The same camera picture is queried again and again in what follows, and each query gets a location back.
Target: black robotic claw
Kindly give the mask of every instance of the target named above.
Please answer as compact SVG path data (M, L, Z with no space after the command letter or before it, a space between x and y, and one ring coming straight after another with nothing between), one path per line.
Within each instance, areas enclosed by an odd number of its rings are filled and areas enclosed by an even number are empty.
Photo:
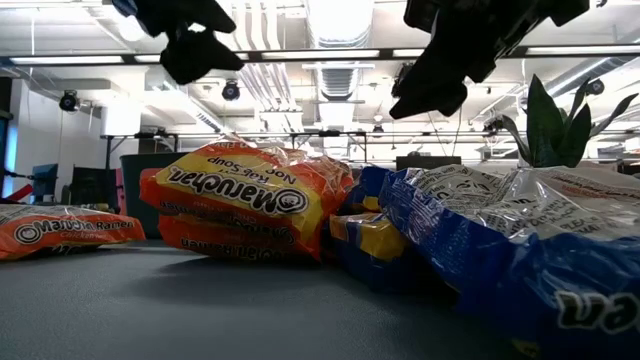
M214 31L230 33L236 25L214 0L113 0L113 5L122 15L135 16L150 36L167 35L169 44L160 63L180 85L200 79L211 69L237 71L244 65L215 38ZM189 30L193 24L205 30Z
M453 115L466 100L466 77L484 81L547 17L562 26L587 10L589 0L408 0L405 23L431 33L431 42L395 86L391 116Z

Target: ceiling light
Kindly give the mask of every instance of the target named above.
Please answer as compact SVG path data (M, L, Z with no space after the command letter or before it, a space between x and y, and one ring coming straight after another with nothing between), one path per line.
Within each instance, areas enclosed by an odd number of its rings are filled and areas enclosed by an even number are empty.
M306 50L268 51L262 54L265 60L305 60L305 59L370 59L380 56L379 50Z
M130 42L140 41L146 36L135 16L122 18L118 22L118 30L120 31L120 36Z
M23 9L23 8L65 8L65 7L90 7L102 6L101 0L11 0L0 1L0 8Z
M160 63L160 55L136 55L134 58L140 63Z
M47 56L12 57L16 65L122 64L120 56Z
M603 55L609 54L637 54L640 45L604 45L604 46L535 46L527 49L528 56L558 56L558 55Z
M419 57L424 49L399 49L393 50L393 57Z
M375 64L340 64L340 63L315 63L302 64L304 70L351 70L351 69L375 69Z

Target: orange ramen package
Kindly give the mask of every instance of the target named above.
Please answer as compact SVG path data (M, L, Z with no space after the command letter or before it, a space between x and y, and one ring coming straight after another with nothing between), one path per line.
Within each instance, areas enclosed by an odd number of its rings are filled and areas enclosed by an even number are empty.
M138 220L70 206L0 205L0 260L144 240Z
M142 178L140 198L164 213L297 243L319 259L322 224L352 184L349 167L329 157L230 142L202 147Z
M158 229L167 245L217 259L259 262L311 259L299 242L280 241L189 215L161 215Z

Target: desk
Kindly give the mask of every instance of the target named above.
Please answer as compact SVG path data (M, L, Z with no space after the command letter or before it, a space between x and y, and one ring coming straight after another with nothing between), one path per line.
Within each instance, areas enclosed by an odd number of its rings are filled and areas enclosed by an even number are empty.
M3 360L522 358L448 305L338 268L162 247L0 264L0 305Z

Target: green plant leaf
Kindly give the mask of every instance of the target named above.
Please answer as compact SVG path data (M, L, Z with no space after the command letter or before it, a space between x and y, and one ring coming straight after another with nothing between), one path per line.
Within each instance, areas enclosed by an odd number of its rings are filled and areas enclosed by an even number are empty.
M604 129L606 129L609 125L611 125L611 123L613 122L613 120L615 120L615 118L624 114L624 112L627 111L627 109L629 108L629 105L631 105L631 102L633 101L633 99L635 99L637 96L638 94L629 95L626 98L624 98L624 100L620 101L618 106L616 106L616 109L613 110L613 113L611 113L611 116L609 116L607 120L601 122L600 124L594 126L591 129L591 134L589 135L589 137L594 137L600 134Z
M564 123L565 132L571 127L573 118L576 116L578 109L580 109L580 105L582 105L582 103L584 102L584 98L587 97L587 87L589 86L590 81L591 78L587 78L587 80L583 82L576 91L576 96L573 98L573 105L571 106L571 112L569 113L567 121L565 121Z
M535 167L534 164L542 164L545 154L553 152L564 138L564 124L560 111L536 75L533 76L529 87L527 111L527 139L532 161L530 164Z
M520 133L518 132L518 127L516 126L515 121L506 115L501 115L502 117L502 127L507 130L518 144L518 151L520 151L520 155L527 163L531 164L531 151L529 150L529 146L522 141L520 137Z
M591 108L589 105L585 105L573 119L569 131L558 148L557 153L563 165L568 167L578 166L584 155L587 142L589 142L590 131Z
M551 146L551 139L548 137L543 137L538 144L538 156L533 159L532 153L532 161L529 162L529 165L536 168L543 167L552 167L552 166L560 166L562 165L562 159L556 154L556 151L553 150Z

